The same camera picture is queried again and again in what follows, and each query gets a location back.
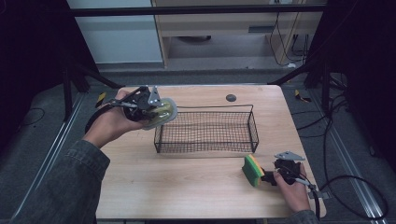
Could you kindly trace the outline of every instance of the black wire basket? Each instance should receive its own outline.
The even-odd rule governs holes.
[[[158,153],[256,151],[259,136],[253,105],[178,106],[177,110],[174,120],[155,130]]]

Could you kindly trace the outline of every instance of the yellow sponge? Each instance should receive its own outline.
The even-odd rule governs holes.
[[[262,182],[261,177],[264,176],[264,171],[253,155],[250,154],[245,157],[245,164],[242,170],[251,186],[257,187],[260,185]]]

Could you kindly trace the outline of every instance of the jacket sleeve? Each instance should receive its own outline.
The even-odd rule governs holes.
[[[77,141],[57,160],[11,223],[92,223],[110,159]]]
[[[315,213],[311,210],[304,210],[291,215],[287,224],[319,224]]]

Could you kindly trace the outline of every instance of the human hand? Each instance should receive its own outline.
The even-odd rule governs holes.
[[[128,91],[119,91],[116,99],[120,100],[127,94]],[[114,107],[99,116],[82,139],[100,148],[124,133],[143,128],[145,123],[144,120],[134,122],[127,119],[121,107]]]
[[[305,168],[302,163],[300,163],[300,174],[306,176]],[[296,181],[292,185],[289,185],[278,172],[274,172],[274,178],[291,211],[296,213],[311,209],[308,196],[306,195],[306,186],[304,184]]]

